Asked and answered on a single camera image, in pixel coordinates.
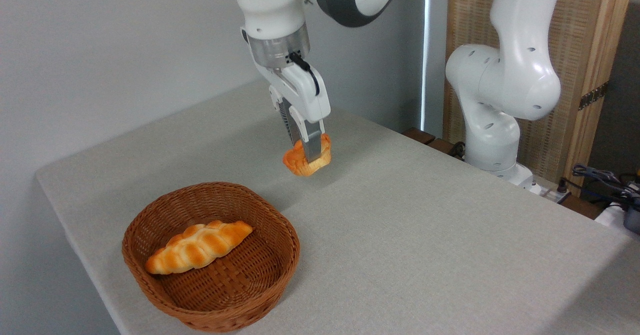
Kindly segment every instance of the croissant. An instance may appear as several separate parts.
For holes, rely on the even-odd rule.
[[[167,275],[206,267],[230,253],[253,230],[244,221],[214,220],[206,226],[202,223],[189,226],[151,255],[144,269],[151,274]]]
[[[309,163],[305,157],[305,150],[302,148],[302,141],[298,140],[295,142],[295,145],[293,145],[293,148],[286,151],[284,157],[282,157],[282,163],[284,163],[294,175],[311,176],[318,171],[318,169],[331,162],[331,139],[329,135],[322,134],[320,136],[320,146],[320,157]]]

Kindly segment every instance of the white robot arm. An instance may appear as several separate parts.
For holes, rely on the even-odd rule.
[[[446,63],[464,116],[465,161],[534,192],[531,171],[516,162],[521,133],[514,117],[538,120],[560,98],[548,47],[556,1],[493,0],[500,49],[463,45]]]
[[[311,162],[320,156],[323,119],[331,109],[322,76],[304,61],[310,46],[303,4],[314,3],[341,25],[357,27],[375,20],[391,0],[237,1],[245,16],[244,38],[271,84],[273,104],[291,141],[302,139]],[[460,46],[446,64],[464,114],[465,160],[526,189],[533,176],[516,163],[520,128],[514,116],[540,119],[560,97],[547,46],[555,5],[556,0],[494,0],[491,23],[500,49]]]
[[[308,162],[320,157],[323,119],[331,112],[322,76],[304,57],[309,52],[305,0],[237,0],[244,12],[242,35],[258,71],[269,82],[292,143],[302,139]],[[391,0],[306,0],[341,25],[373,21]]]

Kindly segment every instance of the wooden panel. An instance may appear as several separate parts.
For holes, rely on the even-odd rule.
[[[628,5],[629,0],[602,1],[590,47],[587,76],[582,87],[583,94],[587,94],[609,80]],[[564,167],[564,176],[572,182],[583,183],[583,178],[573,177],[571,170],[574,164],[589,162],[602,104],[603,100],[598,100],[576,114],[576,126],[572,132]]]

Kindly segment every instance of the cable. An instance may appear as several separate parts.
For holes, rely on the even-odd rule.
[[[451,150],[448,151],[448,153],[446,153],[447,155],[449,155],[450,157],[455,157],[458,156],[460,158],[464,158],[465,157],[465,143],[462,141],[458,141],[457,143],[455,143],[453,145],[453,147],[451,148]]]
[[[605,195],[605,194],[600,194],[600,193],[595,193],[593,191],[589,191],[589,190],[585,189],[585,187],[576,184],[575,182],[569,180],[566,177],[562,177],[562,178],[560,178],[560,180],[562,180],[563,182],[566,182],[567,184],[571,185],[572,187],[574,187],[576,189],[582,190],[583,192],[585,192],[587,194],[590,194],[590,195],[595,196],[597,198],[601,198],[601,199],[610,201],[611,203],[620,203],[622,205],[630,206],[633,209],[636,209],[636,210],[638,210],[640,212],[640,206],[638,206],[633,201],[628,201],[626,198],[623,198],[623,197],[617,197],[616,198],[614,196],[608,196],[608,195]]]
[[[618,192],[633,192],[640,195],[640,191],[637,189],[630,188],[625,186],[624,183],[616,176],[612,171],[596,169],[590,166],[586,166],[585,164],[576,164],[572,169],[573,176],[584,177],[593,179],[593,182],[599,182],[602,185],[608,187],[609,189],[618,191]],[[593,182],[585,185],[585,188],[588,187]]]

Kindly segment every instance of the brown woven basket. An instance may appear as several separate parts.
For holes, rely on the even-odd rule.
[[[228,255],[201,269],[152,275],[144,264],[173,235],[195,224],[242,220],[253,232]],[[135,217],[122,255],[142,292],[193,329],[237,330],[262,319],[281,298],[300,258],[289,221],[258,194],[238,184],[207,182],[160,196]]]

